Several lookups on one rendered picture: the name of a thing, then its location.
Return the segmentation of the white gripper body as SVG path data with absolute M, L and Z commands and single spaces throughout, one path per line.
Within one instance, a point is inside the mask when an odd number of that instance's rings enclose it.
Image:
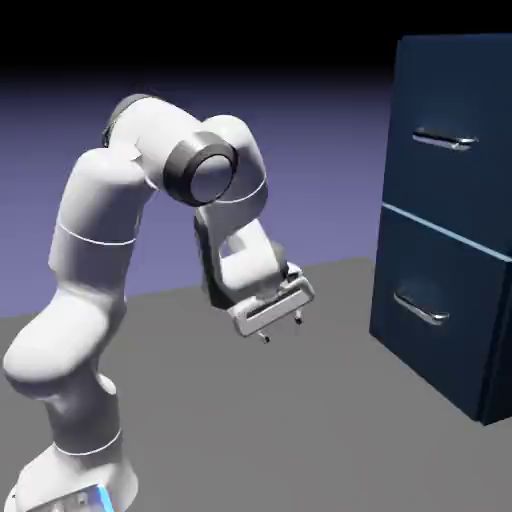
M 286 280 L 272 297 L 259 299 L 249 297 L 230 309 L 235 330 L 242 337 L 258 334 L 281 320 L 302 310 L 313 301 L 315 292 L 304 275 L 298 275 L 291 281 Z

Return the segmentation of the short dark blue drawer front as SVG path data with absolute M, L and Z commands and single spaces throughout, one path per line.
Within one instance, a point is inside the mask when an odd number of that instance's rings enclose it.
M 450 319 L 429 325 L 394 292 Z M 471 419 L 512 417 L 512 258 L 383 208 L 370 332 Z

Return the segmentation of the dark blue cabinet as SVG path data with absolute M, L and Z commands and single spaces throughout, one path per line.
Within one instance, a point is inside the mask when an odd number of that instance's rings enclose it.
M 471 419 L 512 417 L 512 33 L 398 44 L 370 331 Z

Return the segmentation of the tall dark blue drawer front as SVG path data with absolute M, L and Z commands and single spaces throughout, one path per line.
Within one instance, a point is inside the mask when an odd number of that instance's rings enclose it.
M 478 143 L 425 145 L 419 127 Z M 512 34 L 399 42 L 383 200 L 512 258 Z

